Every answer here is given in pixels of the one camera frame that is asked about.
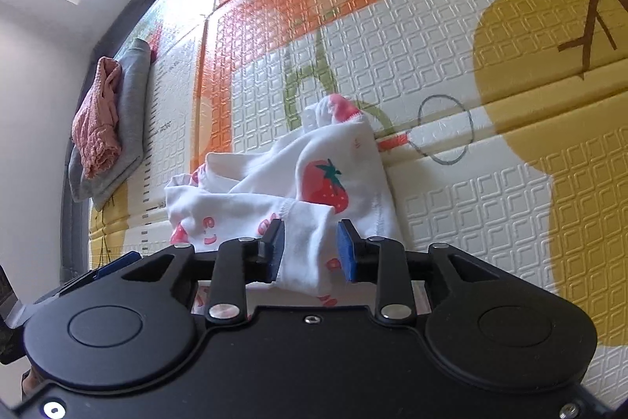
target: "strawberry print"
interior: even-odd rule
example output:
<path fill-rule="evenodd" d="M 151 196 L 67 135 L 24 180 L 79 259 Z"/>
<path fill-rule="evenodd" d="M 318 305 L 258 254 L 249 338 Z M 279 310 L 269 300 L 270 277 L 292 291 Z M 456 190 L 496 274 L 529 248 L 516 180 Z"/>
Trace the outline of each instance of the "strawberry print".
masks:
<path fill-rule="evenodd" d="M 303 200 L 334 207 L 335 213 L 346 210 L 349 196 L 338 179 L 341 174 L 329 159 L 308 163 L 303 171 Z"/>
<path fill-rule="evenodd" d="M 263 236 L 264 233 L 266 233 L 266 230 L 268 229 L 268 227 L 271 225 L 271 222 L 276 218 L 279 218 L 279 215 L 277 215 L 276 213 L 273 213 L 270 219 L 265 218 L 262 222 L 260 222 L 259 226 L 257 226 L 258 234 L 260 236 Z"/>
<path fill-rule="evenodd" d="M 185 229 L 183 229 L 181 223 L 177 224 L 174 233 L 172 233 L 172 236 L 170 237 L 170 243 L 190 243 L 190 241 L 188 240 L 188 234 Z"/>

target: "foam mat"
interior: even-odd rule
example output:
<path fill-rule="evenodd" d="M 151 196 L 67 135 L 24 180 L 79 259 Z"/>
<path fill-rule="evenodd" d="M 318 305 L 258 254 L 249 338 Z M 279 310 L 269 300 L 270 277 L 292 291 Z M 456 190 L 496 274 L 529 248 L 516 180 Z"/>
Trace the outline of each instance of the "foam mat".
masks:
<path fill-rule="evenodd" d="M 151 254 L 163 186 L 259 151 L 340 92 L 368 113 L 408 247 L 450 242 L 582 307 L 585 376 L 628 398 L 628 0 L 158 0 L 150 152 L 103 212 L 92 265 Z"/>

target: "silver rivet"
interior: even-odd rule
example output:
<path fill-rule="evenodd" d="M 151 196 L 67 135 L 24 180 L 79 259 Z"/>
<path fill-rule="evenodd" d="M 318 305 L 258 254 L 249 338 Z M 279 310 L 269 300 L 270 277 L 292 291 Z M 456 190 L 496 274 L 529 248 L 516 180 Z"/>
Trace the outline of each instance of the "silver rivet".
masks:
<path fill-rule="evenodd" d="M 412 314 L 412 309 L 403 304 L 388 304 L 382 307 L 382 316 L 388 320 L 403 320 Z"/>
<path fill-rule="evenodd" d="M 239 314 L 240 308 L 234 304 L 216 304 L 209 309 L 209 315 L 216 320 L 230 320 Z"/>
<path fill-rule="evenodd" d="M 49 401 L 44 404 L 43 413 L 48 419 L 64 419 L 65 408 L 61 403 Z"/>
<path fill-rule="evenodd" d="M 304 319 L 304 322 L 308 325 L 318 325 L 322 321 L 323 319 L 320 316 L 314 316 L 314 315 L 306 316 Z"/>
<path fill-rule="evenodd" d="M 560 409 L 558 417 L 560 419 L 575 419 L 580 413 L 580 407 L 575 403 L 567 403 Z"/>

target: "white cloth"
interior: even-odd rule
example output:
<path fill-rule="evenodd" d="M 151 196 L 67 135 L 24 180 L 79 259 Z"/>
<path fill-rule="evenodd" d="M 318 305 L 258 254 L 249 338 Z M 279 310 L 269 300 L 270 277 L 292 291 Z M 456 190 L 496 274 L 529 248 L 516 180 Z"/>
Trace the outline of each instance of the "white cloth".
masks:
<path fill-rule="evenodd" d="M 302 128 L 266 153 L 209 153 L 194 174 L 172 178 L 166 209 L 171 242 L 192 243 L 197 252 L 258 237 L 281 218 L 285 249 L 275 286 L 328 302 L 339 220 L 350 219 L 362 237 L 401 234 L 364 114 L 336 94 L 305 109 L 302 119 Z"/>

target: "green line drawing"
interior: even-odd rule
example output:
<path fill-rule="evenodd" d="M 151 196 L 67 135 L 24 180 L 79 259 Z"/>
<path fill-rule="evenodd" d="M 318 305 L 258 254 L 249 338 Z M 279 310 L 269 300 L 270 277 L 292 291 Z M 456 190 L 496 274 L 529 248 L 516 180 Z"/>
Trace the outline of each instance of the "green line drawing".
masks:
<path fill-rule="evenodd" d="M 305 79 L 308 77 L 315 78 L 320 82 L 326 95 L 338 93 L 338 82 L 336 81 L 334 71 L 329 67 L 327 53 L 323 45 L 323 34 L 320 29 L 316 29 L 315 49 L 314 65 L 310 63 L 298 70 L 293 69 L 289 44 L 283 56 L 283 65 L 286 73 L 283 90 L 283 108 L 286 113 L 288 130 L 290 131 L 301 126 L 301 117 L 296 109 L 296 97 Z"/>
<path fill-rule="evenodd" d="M 356 107 L 358 109 L 364 111 L 366 114 L 370 114 L 371 116 L 373 116 L 373 118 L 379 121 L 380 125 L 382 125 L 382 130 L 377 130 L 375 132 L 376 139 L 380 139 L 381 137 L 386 137 L 387 135 L 397 133 L 397 130 L 393 125 L 391 119 L 377 105 L 373 103 L 368 103 L 363 100 L 354 100 L 354 103 L 356 104 Z"/>
<path fill-rule="evenodd" d="M 303 23 L 298 20 L 295 22 L 295 25 L 299 23 Z M 285 69 L 285 87 L 283 91 L 283 106 L 284 111 L 286 113 L 286 120 L 288 123 L 288 129 L 290 131 L 295 130 L 301 126 L 301 117 L 299 116 L 299 112 L 296 109 L 296 98 L 299 94 L 299 88 L 303 85 L 303 81 L 309 77 L 315 78 L 326 95 L 331 95 L 332 93 L 338 93 L 338 81 L 336 80 L 336 76 L 334 75 L 334 70 L 329 66 L 329 62 L 327 60 L 327 52 L 325 51 L 325 45 L 323 43 L 323 34 L 322 31 L 316 29 L 315 36 L 315 63 L 307 64 L 297 70 L 294 70 L 291 59 L 290 45 L 286 47 L 286 52 L 283 56 L 283 65 Z M 387 135 L 392 135 L 397 132 L 395 125 L 388 117 L 388 115 L 381 110 L 377 105 L 368 103 L 363 100 L 354 100 L 356 107 L 367 114 L 370 114 L 375 118 L 380 125 L 382 125 L 382 130 L 376 131 L 376 137 L 385 137 Z"/>

